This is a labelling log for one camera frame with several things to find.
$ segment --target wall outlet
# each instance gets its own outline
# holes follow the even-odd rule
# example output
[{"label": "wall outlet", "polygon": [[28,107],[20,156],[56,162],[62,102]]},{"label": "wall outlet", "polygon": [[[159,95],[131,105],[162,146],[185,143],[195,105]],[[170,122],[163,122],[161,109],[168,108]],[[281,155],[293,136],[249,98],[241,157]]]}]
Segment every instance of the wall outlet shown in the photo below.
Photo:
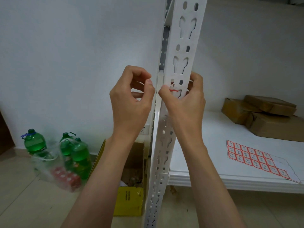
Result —
[{"label": "wall outlet", "polygon": [[146,124],[146,125],[142,128],[140,134],[148,135],[148,134],[149,134],[149,128],[150,128],[150,125],[149,125],[149,124]]}]

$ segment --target right hand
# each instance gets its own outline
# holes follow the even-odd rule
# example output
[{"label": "right hand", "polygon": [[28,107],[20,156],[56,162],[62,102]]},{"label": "right hand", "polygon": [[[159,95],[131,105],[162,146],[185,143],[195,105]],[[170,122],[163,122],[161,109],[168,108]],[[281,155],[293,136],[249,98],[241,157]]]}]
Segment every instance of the right hand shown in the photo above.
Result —
[{"label": "right hand", "polygon": [[174,97],[167,85],[163,85],[158,94],[164,101],[176,137],[180,143],[202,141],[202,120],[205,108],[203,78],[191,72],[186,96],[182,99]]}]

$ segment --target white metal shelf post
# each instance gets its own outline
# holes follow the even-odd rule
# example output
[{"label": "white metal shelf post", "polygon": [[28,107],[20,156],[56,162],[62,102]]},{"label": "white metal shelf post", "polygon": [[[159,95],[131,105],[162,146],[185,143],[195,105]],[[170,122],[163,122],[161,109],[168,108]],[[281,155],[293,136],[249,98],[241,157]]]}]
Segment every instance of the white metal shelf post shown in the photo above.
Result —
[{"label": "white metal shelf post", "polygon": [[[186,95],[206,3],[207,0],[171,0],[167,9],[165,28],[169,28],[170,31],[168,39],[163,38],[165,41],[168,40],[168,46],[166,51],[162,51],[166,52],[166,56],[163,62],[161,56],[160,69],[164,67],[164,84],[170,86],[172,94],[177,98]],[[155,142],[152,144],[145,228],[156,227],[169,180],[170,161],[176,140],[163,102],[160,111],[155,111],[153,138]]]}]

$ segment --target green plastic bottle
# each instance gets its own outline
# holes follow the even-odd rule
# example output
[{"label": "green plastic bottle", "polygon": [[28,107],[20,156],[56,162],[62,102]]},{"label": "green plastic bottle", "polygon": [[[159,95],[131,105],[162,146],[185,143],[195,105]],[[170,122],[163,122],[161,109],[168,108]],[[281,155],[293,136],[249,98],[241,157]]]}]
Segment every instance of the green plastic bottle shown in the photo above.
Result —
[{"label": "green plastic bottle", "polygon": [[74,161],[74,171],[82,180],[87,180],[92,168],[92,162],[88,145],[81,141],[80,138],[75,138],[76,142],[72,150],[72,159]]},{"label": "green plastic bottle", "polygon": [[24,139],[24,145],[30,155],[43,151],[47,148],[44,137],[37,133],[34,129],[29,129],[28,133],[22,135],[21,138]]},{"label": "green plastic bottle", "polygon": [[62,138],[60,139],[60,150],[63,154],[65,168],[69,171],[74,171],[73,160],[71,157],[71,153],[72,153],[74,144],[69,139],[74,140],[74,138],[72,138],[69,135],[69,133],[62,134]]}]

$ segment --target white shelf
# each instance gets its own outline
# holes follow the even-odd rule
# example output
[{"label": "white shelf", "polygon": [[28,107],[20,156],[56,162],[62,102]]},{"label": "white shelf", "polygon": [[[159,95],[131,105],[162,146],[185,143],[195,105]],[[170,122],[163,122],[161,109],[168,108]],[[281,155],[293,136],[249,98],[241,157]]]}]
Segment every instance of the white shelf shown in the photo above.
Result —
[{"label": "white shelf", "polygon": [[[245,126],[234,124],[221,112],[205,112],[202,124],[209,156],[228,189],[304,193],[304,184],[259,170],[227,157],[226,140],[252,147],[287,160],[304,182],[304,143],[257,137]],[[169,185],[191,186],[180,144],[175,142]]]}]

